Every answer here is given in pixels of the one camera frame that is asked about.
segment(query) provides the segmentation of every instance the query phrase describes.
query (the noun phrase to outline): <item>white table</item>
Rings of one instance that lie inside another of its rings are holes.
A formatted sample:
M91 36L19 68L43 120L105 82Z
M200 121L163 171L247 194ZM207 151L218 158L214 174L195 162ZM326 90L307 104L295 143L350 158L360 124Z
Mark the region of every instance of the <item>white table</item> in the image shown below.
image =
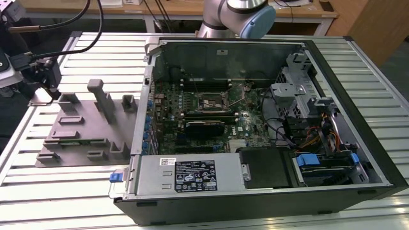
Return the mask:
M169 34L106 33L85 54L61 57L62 92L93 99L90 79L101 78L114 99L141 95L145 41ZM315 41L359 110L403 175L409 178L409 105L360 48L342 37L267 36ZM95 33L71 38L66 49L81 49ZM0 156L2 230L346 230L409 228L409 190L383 200L370 200L340 213L171 226L139 227L109 198L110 174L127 167L37 168L42 149L61 108L31 107Z

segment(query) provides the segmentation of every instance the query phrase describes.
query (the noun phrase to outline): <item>warning label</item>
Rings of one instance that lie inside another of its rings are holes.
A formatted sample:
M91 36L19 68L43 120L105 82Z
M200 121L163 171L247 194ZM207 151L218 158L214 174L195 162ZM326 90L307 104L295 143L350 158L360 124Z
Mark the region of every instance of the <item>warning label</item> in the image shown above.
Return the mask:
M175 191L218 191L215 161L182 161L175 163Z

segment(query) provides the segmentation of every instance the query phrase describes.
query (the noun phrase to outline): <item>black cable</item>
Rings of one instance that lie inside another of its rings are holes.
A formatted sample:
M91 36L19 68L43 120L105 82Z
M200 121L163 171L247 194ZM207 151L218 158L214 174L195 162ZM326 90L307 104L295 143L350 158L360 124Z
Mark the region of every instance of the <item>black cable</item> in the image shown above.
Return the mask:
M287 144L287 145L278 145L278 140L279 140L279 133L276 132L276 140L275 140L275 145L276 145L276 147L287 147L287 146L288 146L288 144Z
M170 21L170 23L171 23L171 18L170 18L170 15L169 15L167 9L166 9L165 5L162 4L162 1L161 1L161 0L159 0L159 4L161 4L162 8L165 9L165 12L166 12L166 15L167 15L169 21Z
M267 119L264 118L263 105L264 105L264 100L266 100L266 97L267 97L267 94L268 94L270 91L271 91L271 89L268 88L268 90L266 91L266 93L263 95L263 99L262 99L262 107L260 107L262 120L268 125L268 127L284 138L284 140L288 142L290 146L299 148L298 145L291 141L291 139L288 139L288 137L267 122Z
M284 1L284 3L287 4L287 7L290 7L290 10L292 12L292 23L294 23L295 22L294 6L288 5L288 3L286 1Z
M79 20L83 17L86 12L89 11L90 4L91 4L91 0L87 0L87 3L86 3L86 6L85 6L82 12L73 19L70 19L69 21L66 21L63 23L58 23L58 24L54 24L54 25L43 25L43 26L41 26L41 30L53 30L53 29L61 28L61 27L67 26L71 23L74 23L77 20Z
M103 35L103 28L105 28L105 10L103 10L103 4L102 4L102 0L97 0L98 2L98 8L101 11L101 27L99 27L99 31L98 31L98 35L95 37L95 40L93 41L93 43L90 44L89 47L86 47L85 49L81 50L70 50L70 51L61 51L61 52L54 52L54 53L46 53L46 54L41 54L41 55L34 55L33 56L33 60L39 60L43 58L49 58L49 57L55 57L55 56L61 56L61 55L67 55L67 54L79 54L79 53L85 53L87 52L97 44L97 42L99 41L102 35Z
M169 27L169 31L170 31L170 33L174 33L174 32L173 32L173 29L171 29L170 22L169 22L169 19L167 19L166 14L165 14L165 11L162 10L161 3L159 3L158 0L155 0L155 2L157 2L157 5L158 5L158 7L159 7L161 14L162 14L162 16L165 17L165 21L166 21L166 24L167 24L167 27Z
M149 3L147 3L147 0L145 0L143 2L145 2L146 5L147 5L147 8L149 8L149 11L150 11L150 13L151 13L151 15L153 15L153 17L154 17L154 20L158 21L158 18L157 18L157 16L155 16L155 14L153 13L153 10L151 10L151 7L150 7L150 5L149 5Z

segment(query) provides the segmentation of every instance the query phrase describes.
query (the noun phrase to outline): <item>power cable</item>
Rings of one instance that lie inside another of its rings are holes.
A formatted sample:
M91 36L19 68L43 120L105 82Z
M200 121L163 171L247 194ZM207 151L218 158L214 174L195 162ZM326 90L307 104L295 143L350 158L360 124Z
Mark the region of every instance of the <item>power cable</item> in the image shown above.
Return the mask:
M86 47L85 49L81 50L70 50L70 51L61 51L61 52L53 52L53 53L46 53L46 54L41 54L41 55L34 55L33 56L33 60L39 60L43 58L49 58L49 57L57 57L61 55L67 55L67 54L79 54L79 53L85 53L87 52L98 43L102 35L103 35L103 28L105 28L105 10L103 10L103 4L102 4L102 0L97 0L98 2L98 8L101 11L101 27L99 27L99 31L98 31L98 35L95 37L95 40L91 42L90 46Z
M67 25L70 25L71 23L74 23L77 20L79 20L79 19L83 17L83 15L86 14L86 12L89 11L90 4L91 4L91 0L87 0L85 9L82 10L82 12L81 12L73 19L70 19L70 20L66 21L66 22L54 24L54 25L45 25L45 26L41 26L41 30L53 30L53 29L61 28L61 27L67 26Z
M283 7L290 7L290 10L292 12L292 23L295 22L295 14L294 14L294 6L288 5L288 3L284 1L284 3L287 4L287 6L283 6Z
M264 100L267 98L268 92L271 91L271 88L267 89L264 95L263 95L263 99L262 99L262 105L260 105L260 112L262 112L262 120L263 122L267 124L267 126L283 137L283 139L288 142L290 146L294 148L298 148L298 145L291 141L291 139L288 139L288 137L283 134L283 132L279 131L279 129L276 129L268 122L267 119L264 118L264 114L263 114L263 105L264 105Z
M91 0L87 0L86 2L86 6L82 10L82 12L69 21L54 24L54 25L34 25L34 26L19 26L19 27L10 27L9 31L11 33L26 33L26 32L38 32L38 31L43 31L43 30L53 30L53 29L58 29L61 27L65 27L67 25L70 25L71 23L74 23L75 21L78 21L83 15L86 14L86 12L89 11L91 5Z
M157 2L157 5L159 7L161 14L165 17L165 21L166 21L166 24L167 24L167 27L169 27L169 31L170 31L170 33L174 33L173 28L171 28L171 21L169 21L169 18L166 17L166 14L165 14L165 11L163 11L163 8L162 8L162 6L163 6L162 2L159 0L155 0L155 2Z

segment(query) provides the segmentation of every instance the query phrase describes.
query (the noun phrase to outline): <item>blue latch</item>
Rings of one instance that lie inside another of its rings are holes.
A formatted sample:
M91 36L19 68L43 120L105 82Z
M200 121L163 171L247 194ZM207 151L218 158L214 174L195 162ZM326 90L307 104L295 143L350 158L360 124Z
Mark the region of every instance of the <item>blue latch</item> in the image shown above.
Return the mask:
M360 158L359 158L359 155L356 153L351 154L351 158L352 158L352 161L354 161L355 164L360 163Z
M111 176L110 176L110 182L111 182L111 183L123 182L123 176L125 176L123 173L114 173L114 174L111 174Z
M299 166L320 164L318 155L312 153L302 154L298 156L298 164Z

